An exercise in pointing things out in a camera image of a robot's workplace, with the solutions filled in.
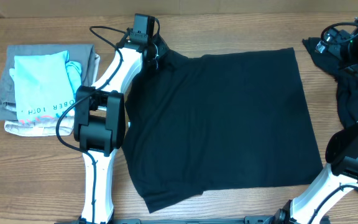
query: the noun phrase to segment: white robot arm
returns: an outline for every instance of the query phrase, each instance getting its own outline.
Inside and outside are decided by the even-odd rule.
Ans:
[[[142,54],[134,49],[120,49],[124,59],[116,75],[112,78],[109,85],[104,87],[102,91],[125,93],[132,79],[142,70]],[[110,75],[117,68],[120,55],[116,52],[116,56],[103,76],[93,84],[96,88],[101,87]],[[99,106],[99,110],[106,110],[106,107]],[[112,217],[114,205],[111,199],[112,191],[112,168],[114,157],[117,150],[113,150],[108,157],[103,152],[89,151],[89,153],[97,161],[96,166],[96,190],[95,190],[95,223],[108,223]],[[92,220],[92,191],[93,191],[93,165],[92,160],[83,154],[85,161],[85,204],[81,217],[85,220]]]
[[[294,198],[290,206],[290,216],[300,224],[307,224],[313,217],[316,209],[323,200],[336,188],[342,185],[358,187],[357,175],[334,175],[331,164],[327,163],[320,175],[313,181],[303,194]],[[353,188],[348,187],[334,194],[318,211],[311,224],[320,223],[321,218],[331,209],[336,202],[349,193]]]

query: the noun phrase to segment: black shirt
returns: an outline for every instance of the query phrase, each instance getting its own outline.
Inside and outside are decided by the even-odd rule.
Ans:
[[[310,184],[323,168],[293,49],[169,51],[126,109],[122,148],[149,212],[204,190]]]

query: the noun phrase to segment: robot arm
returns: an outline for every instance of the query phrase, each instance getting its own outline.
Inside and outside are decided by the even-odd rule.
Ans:
[[[326,160],[327,164],[320,175],[305,192],[291,201],[290,219],[297,223],[310,223],[312,217],[312,224],[319,223],[325,213],[353,188],[344,188],[323,203],[331,192],[343,185],[358,187],[358,123],[331,138]]]
[[[122,64],[109,84],[94,93],[118,68],[121,56],[117,52],[104,75],[92,87],[81,86],[76,92],[76,101],[79,103],[75,106],[74,138],[80,142],[80,149],[88,152],[96,162],[95,168],[91,158],[83,154],[86,176],[85,205],[79,223],[89,223],[93,218],[97,224],[112,223],[113,163],[126,130],[124,93],[142,69],[154,66],[157,56],[169,50],[158,31],[153,35],[156,20],[151,16],[136,14],[134,28],[129,29],[129,40],[123,38],[117,44],[122,55]],[[106,117],[90,115],[90,110],[105,110]]]
[[[128,89],[132,79],[142,70],[142,54],[134,49],[123,48],[120,49],[122,57],[124,59],[121,67],[116,75],[110,81],[110,84],[103,88],[105,92],[116,91],[124,94]],[[99,88],[103,85],[109,76],[117,68],[120,55],[116,52],[116,56],[104,75],[93,84],[94,87]],[[106,107],[99,106],[99,110],[106,110]],[[117,150],[113,150],[109,153],[108,157],[104,155],[104,152],[92,151],[89,153],[97,161],[96,166],[96,190],[95,190],[95,223],[108,223],[112,217],[114,205],[112,203],[111,191],[112,191],[112,173],[113,162]],[[92,191],[93,191],[93,165],[92,160],[85,154],[83,154],[85,161],[85,204],[81,217],[85,220],[92,220]]]

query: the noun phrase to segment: wood grain surface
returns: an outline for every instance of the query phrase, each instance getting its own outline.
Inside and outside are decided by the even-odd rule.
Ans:
[[[160,16],[161,35],[169,47],[188,57],[293,47],[321,158],[329,138],[342,129],[336,110],[336,83],[310,59],[301,40],[318,37],[328,25],[351,21],[355,13],[228,14]],[[93,36],[89,26],[132,27],[128,17],[0,19],[0,77],[10,44],[93,43],[101,56],[99,74],[113,49]],[[101,30],[113,42],[121,34]],[[65,140],[76,144],[72,136]],[[116,218],[239,218],[272,215],[306,185],[207,191],[201,196],[149,214],[129,177],[119,151],[114,162]],[[56,137],[23,138],[6,133],[0,122],[0,223],[53,223],[76,219],[83,208],[85,169],[80,153]],[[358,223],[358,193],[351,192],[329,211],[333,223]]]
[[[354,12],[358,0],[0,0],[0,16]]]

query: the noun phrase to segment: light blue shirt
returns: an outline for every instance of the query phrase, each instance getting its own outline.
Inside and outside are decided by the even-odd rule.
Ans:
[[[81,86],[81,64],[69,61],[68,51],[52,55],[15,56],[9,70],[15,85],[19,122],[58,118],[75,102]]]

